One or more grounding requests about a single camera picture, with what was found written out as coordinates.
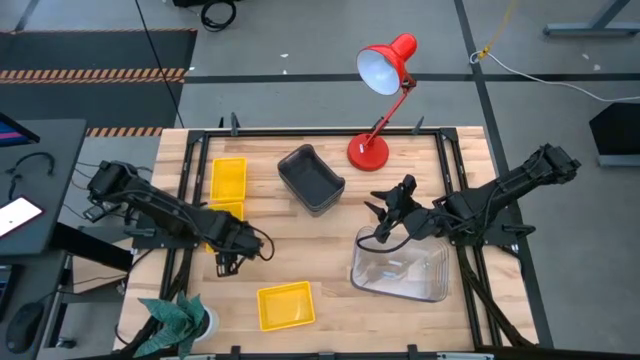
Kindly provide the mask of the grey metal stand foot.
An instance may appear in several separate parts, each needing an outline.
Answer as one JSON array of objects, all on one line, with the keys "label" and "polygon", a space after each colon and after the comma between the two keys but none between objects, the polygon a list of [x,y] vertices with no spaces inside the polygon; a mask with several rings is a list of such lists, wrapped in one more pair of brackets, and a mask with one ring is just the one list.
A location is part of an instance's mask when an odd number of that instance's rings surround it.
[{"label": "grey metal stand foot", "polygon": [[617,15],[631,0],[609,0],[588,22],[550,23],[543,29],[545,36],[636,36],[640,22],[616,22]]}]

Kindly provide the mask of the yellow plastic basket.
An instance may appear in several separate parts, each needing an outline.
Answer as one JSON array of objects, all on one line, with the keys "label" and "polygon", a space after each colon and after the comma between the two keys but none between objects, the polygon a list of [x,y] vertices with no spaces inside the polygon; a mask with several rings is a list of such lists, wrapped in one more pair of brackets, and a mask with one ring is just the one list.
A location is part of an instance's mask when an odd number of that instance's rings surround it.
[{"label": "yellow plastic basket", "polygon": [[226,211],[240,221],[244,220],[244,205],[242,202],[210,204],[208,208],[216,211]]},{"label": "yellow plastic basket", "polygon": [[311,283],[289,283],[257,291],[260,330],[276,331],[314,323]]},{"label": "yellow plastic basket", "polygon": [[246,197],[247,159],[216,158],[212,162],[210,198],[215,203],[241,202]]}]

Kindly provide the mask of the monitor with blue screen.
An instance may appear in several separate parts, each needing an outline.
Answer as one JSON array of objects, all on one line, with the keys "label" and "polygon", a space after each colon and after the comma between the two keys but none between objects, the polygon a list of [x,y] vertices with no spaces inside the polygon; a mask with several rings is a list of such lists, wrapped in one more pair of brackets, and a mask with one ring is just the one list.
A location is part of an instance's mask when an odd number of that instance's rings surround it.
[{"label": "monitor with blue screen", "polygon": [[40,137],[0,112],[0,148],[35,144]]}]

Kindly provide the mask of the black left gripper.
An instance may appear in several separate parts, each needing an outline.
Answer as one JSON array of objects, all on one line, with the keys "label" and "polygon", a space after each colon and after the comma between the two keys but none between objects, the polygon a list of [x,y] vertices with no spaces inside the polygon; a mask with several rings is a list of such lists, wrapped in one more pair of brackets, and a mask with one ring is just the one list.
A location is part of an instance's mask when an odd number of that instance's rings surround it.
[{"label": "black left gripper", "polygon": [[244,263],[241,258],[255,258],[260,252],[260,246],[257,247],[241,247],[237,249],[228,249],[217,247],[215,249],[216,272],[219,278],[228,277],[228,271],[237,274],[240,267]]}]

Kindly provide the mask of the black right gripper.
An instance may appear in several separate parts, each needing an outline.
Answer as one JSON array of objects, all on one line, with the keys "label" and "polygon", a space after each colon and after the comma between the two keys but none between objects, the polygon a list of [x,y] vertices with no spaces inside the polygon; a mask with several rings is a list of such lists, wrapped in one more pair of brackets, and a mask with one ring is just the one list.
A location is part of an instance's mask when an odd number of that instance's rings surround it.
[{"label": "black right gripper", "polygon": [[379,221],[374,230],[378,242],[385,243],[393,226],[398,224],[405,227],[410,239],[422,240],[435,234],[435,216],[412,198],[416,187],[415,178],[407,174],[391,190],[371,192],[373,197],[385,202],[386,210],[368,201],[364,202]]}]

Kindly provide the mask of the dark grey side desk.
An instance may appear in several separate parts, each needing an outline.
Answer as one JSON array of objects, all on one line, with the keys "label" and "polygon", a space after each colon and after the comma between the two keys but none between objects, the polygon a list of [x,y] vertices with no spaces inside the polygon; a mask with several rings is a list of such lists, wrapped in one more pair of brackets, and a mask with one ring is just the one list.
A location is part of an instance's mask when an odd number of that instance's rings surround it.
[{"label": "dark grey side desk", "polygon": [[0,148],[0,207],[9,191],[24,196],[43,214],[0,238],[0,256],[35,255],[51,242],[74,172],[87,122],[82,119],[23,120],[40,142]]}]

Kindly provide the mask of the black box with grey base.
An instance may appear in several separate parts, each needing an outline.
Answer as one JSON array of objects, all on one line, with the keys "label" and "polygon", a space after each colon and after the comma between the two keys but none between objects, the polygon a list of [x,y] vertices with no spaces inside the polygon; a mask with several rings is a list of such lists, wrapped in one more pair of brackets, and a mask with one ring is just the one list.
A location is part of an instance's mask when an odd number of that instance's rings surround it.
[{"label": "black box with grey base", "polygon": [[640,167],[640,104],[613,103],[589,121],[602,167]]}]

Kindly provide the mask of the black computer mouse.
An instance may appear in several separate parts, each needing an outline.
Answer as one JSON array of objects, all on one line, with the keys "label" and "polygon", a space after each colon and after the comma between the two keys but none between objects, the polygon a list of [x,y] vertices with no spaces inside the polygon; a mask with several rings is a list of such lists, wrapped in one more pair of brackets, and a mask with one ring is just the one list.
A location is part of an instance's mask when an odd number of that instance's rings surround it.
[{"label": "black computer mouse", "polygon": [[40,302],[30,302],[18,309],[9,322],[5,336],[6,347],[11,353],[24,353],[31,347],[43,312],[44,305]]}]

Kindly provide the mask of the red desk lamp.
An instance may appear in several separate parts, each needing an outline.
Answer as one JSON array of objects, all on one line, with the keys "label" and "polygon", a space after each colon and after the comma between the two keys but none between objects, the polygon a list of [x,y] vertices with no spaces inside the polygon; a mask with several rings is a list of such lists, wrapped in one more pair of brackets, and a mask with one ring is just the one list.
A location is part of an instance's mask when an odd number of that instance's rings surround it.
[{"label": "red desk lamp", "polygon": [[384,96],[401,93],[369,133],[361,133],[351,139],[347,147],[347,158],[359,170],[379,170],[389,158],[389,146],[381,137],[381,132],[416,87],[417,81],[408,72],[406,63],[414,55],[417,47],[415,36],[403,33],[389,44],[370,45],[357,54],[358,73],[371,90]]}]

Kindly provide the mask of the black floor mat hazard stripes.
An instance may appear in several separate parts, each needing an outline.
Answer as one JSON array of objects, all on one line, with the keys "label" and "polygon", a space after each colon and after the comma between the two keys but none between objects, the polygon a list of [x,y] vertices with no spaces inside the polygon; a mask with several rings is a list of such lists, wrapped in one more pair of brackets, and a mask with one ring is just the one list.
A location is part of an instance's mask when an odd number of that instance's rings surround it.
[{"label": "black floor mat hazard stripes", "polygon": [[0,112],[83,119],[89,137],[157,136],[177,107],[192,28],[0,32]]}]

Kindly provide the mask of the green plant in white pot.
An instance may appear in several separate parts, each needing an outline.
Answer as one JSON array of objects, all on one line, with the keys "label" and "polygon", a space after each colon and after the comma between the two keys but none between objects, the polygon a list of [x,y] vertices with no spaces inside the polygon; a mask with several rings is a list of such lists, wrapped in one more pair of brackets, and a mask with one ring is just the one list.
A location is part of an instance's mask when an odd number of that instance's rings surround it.
[{"label": "green plant in white pot", "polygon": [[139,298],[139,302],[163,327],[136,349],[135,358],[176,346],[178,359],[186,360],[193,345],[211,338],[220,326],[218,313],[203,305],[200,295],[188,299],[180,292],[175,302],[151,298]]}]

